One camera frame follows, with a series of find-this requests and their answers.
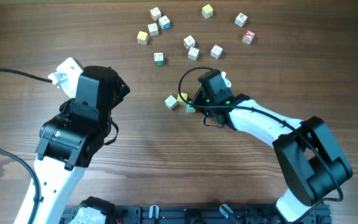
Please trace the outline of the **green N letter block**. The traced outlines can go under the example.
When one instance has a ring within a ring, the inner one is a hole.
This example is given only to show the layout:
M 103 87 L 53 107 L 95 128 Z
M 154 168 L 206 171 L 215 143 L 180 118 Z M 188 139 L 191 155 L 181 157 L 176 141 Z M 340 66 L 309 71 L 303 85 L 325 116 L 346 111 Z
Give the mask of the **green N letter block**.
M 195 113 L 196 109 L 191 106 L 192 101 L 189 101 L 188 104 L 186 104 L 186 112 L 187 113 Z

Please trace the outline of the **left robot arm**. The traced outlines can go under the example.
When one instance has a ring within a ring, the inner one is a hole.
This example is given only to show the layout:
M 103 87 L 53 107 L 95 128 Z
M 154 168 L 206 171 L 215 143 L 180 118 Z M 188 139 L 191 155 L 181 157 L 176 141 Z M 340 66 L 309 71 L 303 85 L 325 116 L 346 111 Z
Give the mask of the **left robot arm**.
M 130 92 L 111 67 L 87 66 L 78 78 L 76 95 L 40 129 L 31 181 L 16 223 L 58 223 L 68 199 L 94 154 L 117 124 L 111 111 Z

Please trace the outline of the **yellow top wooden block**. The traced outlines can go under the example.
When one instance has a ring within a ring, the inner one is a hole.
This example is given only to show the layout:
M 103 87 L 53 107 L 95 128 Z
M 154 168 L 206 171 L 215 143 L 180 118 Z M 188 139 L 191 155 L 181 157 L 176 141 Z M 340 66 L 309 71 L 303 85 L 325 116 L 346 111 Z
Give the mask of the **yellow top wooden block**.
M 187 100 L 188 94 L 187 93 L 180 93 L 177 96 L 177 102 L 179 105 L 186 105 L 185 101 Z

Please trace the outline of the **white block red edge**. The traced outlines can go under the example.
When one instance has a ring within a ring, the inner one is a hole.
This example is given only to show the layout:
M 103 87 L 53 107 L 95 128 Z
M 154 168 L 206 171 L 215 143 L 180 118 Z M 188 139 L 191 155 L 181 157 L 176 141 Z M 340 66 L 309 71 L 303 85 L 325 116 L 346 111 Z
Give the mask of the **white block red edge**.
M 148 24 L 147 27 L 151 37 L 159 35 L 158 26 L 156 23 Z

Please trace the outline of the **white block moved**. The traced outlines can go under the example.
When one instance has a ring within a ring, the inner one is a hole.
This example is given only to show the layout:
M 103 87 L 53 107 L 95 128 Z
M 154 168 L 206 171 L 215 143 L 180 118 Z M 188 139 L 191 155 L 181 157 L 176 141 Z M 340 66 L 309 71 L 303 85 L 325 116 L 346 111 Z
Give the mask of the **white block moved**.
M 175 97 L 173 97 L 172 95 L 170 95 L 166 100 L 165 100 L 165 106 L 167 108 L 169 108 L 170 110 L 174 109 L 174 107 L 176 107 L 176 105 L 178 104 L 178 101 Z

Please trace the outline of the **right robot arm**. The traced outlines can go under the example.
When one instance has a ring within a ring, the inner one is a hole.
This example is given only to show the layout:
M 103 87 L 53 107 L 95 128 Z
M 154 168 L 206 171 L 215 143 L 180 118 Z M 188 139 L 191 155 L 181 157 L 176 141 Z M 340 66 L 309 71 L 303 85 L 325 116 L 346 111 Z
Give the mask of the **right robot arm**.
M 199 90 L 190 103 L 205 118 L 242 131 L 263 141 L 275 151 L 287 190 L 275 202 L 273 211 L 261 220 L 265 223 L 299 223 L 311 218 L 325 221 L 317 214 L 334 199 L 343 200 L 341 184 L 349 180 L 352 167 L 328 125 L 319 117 L 306 121 L 288 118 L 260 106 L 251 97 L 234 95 L 224 72 L 205 68 L 198 77 Z

